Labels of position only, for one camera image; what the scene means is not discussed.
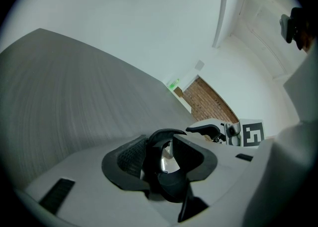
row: gray curved surface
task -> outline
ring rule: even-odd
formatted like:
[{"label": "gray curved surface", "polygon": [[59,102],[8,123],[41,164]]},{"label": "gray curved surface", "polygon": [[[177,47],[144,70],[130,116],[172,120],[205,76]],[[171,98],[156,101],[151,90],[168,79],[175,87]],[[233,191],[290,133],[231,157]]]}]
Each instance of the gray curved surface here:
[{"label": "gray curved surface", "polygon": [[195,122],[157,79],[44,29],[0,54],[0,119],[1,159],[20,189],[74,152]]}]

